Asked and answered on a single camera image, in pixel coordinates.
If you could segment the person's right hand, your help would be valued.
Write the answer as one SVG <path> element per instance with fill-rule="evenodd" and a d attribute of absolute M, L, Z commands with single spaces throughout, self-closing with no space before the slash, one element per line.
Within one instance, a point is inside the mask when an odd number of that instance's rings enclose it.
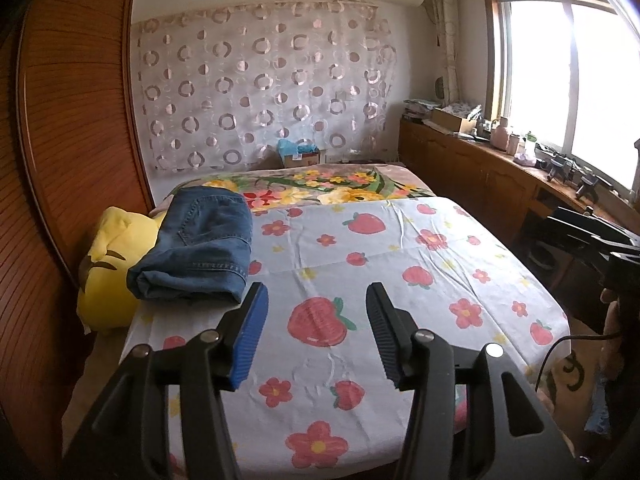
<path fill-rule="evenodd" d="M 603 335 L 608 339 L 602 344 L 600 353 L 600 371 L 608 380 L 614 380 L 623 369 L 624 358 L 620 351 L 622 345 L 622 326 L 620 325 L 620 300 L 611 289 L 603 289 L 600 300 L 608 306 Z"/>

